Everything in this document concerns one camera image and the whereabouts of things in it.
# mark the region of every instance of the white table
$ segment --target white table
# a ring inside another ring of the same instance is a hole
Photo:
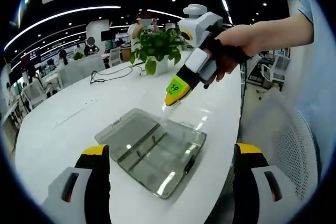
[[[183,52],[182,59],[189,53]],[[126,62],[103,73],[129,65]],[[165,89],[181,65],[182,60],[157,78],[140,76],[139,68],[124,78],[105,83],[90,85],[89,78],[85,78],[29,113],[18,135],[15,166],[31,197],[41,204],[47,197],[48,185],[65,168],[73,167],[82,151],[97,145],[94,136],[132,108],[160,115]],[[204,223],[231,165],[239,117],[239,67],[207,90],[198,85],[171,117],[207,134],[200,163],[185,178],[189,180],[186,188],[179,197],[173,193],[168,200],[159,199],[110,159],[112,223]]]
[[[53,73],[49,76],[43,77],[43,81],[45,83],[48,83],[48,82],[55,83],[55,82],[57,82],[57,73],[55,72],[55,73]]]

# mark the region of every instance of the potted plant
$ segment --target potted plant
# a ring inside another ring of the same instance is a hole
[[[174,28],[157,33],[144,29],[135,44],[140,44],[141,48],[132,52],[131,63],[134,64],[136,59],[140,59],[146,62],[147,74],[158,76],[167,72],[168,60],[174,60],[174,65],[180,61],[181,53],[178,47],[184,44],[184,40]]]
[[[83,54],[80,53],[80,52],[75,53],[75,55],[73,57],[74,60],[79,60],[81,58],[83,58]]]

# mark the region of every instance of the number label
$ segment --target number label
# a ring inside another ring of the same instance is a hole
[[[171,97],[177,96],[182,89],[187,86],[187,83],[183,81],[180,77],[174,76],[174,79],[169,84],[168,88],[166,89],[167,93],[171,95]]]

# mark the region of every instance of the hand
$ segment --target hand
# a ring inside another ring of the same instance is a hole
[[[252,26],[234,26],[220,33],[216,39],[219,39],[222,45],[241,47],[248,56],[261,52]],[[237,65],[231,57],[223,55],[218,61],[216,81],[222,80],[225,73],[231,73]]]

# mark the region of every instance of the white pot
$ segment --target white pot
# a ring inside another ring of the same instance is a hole
[[[156,71],[153,76],[160,76],[168,72],[168,55],[166,55],[161,61],[158,61],[154,56],[148,56],[148,59],[156,62]]]

